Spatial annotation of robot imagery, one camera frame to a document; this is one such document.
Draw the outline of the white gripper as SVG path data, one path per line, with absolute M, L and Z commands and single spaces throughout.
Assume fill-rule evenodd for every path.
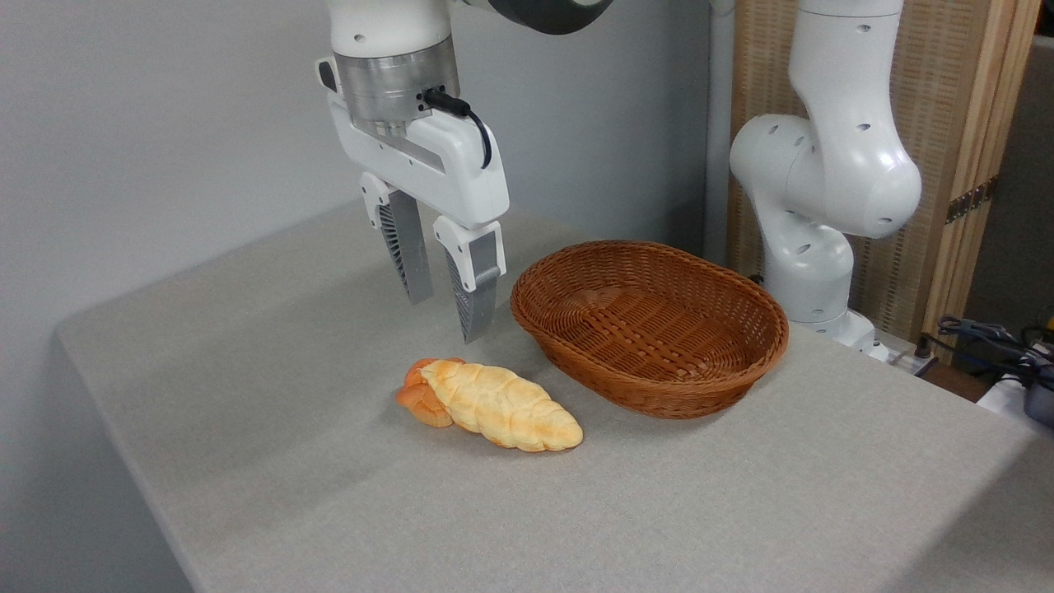
M 511 206 L 511 196 L 497 140 L 487 125 L 444 111 L 415 120 L 402 138 L 358 129 L 338 93 L 333 58 L 315 66 L 340 145 L 365 171 L 359 187 L 366 214 L 380 232 L 408 300 L 415 305 L 434 293 L 419 200 L 444 215 L 433 232 L 449 266 L 460 331 L 466 343 L 479 340 L 492 322 L 497 278 L 506 273 L 496 219 Z

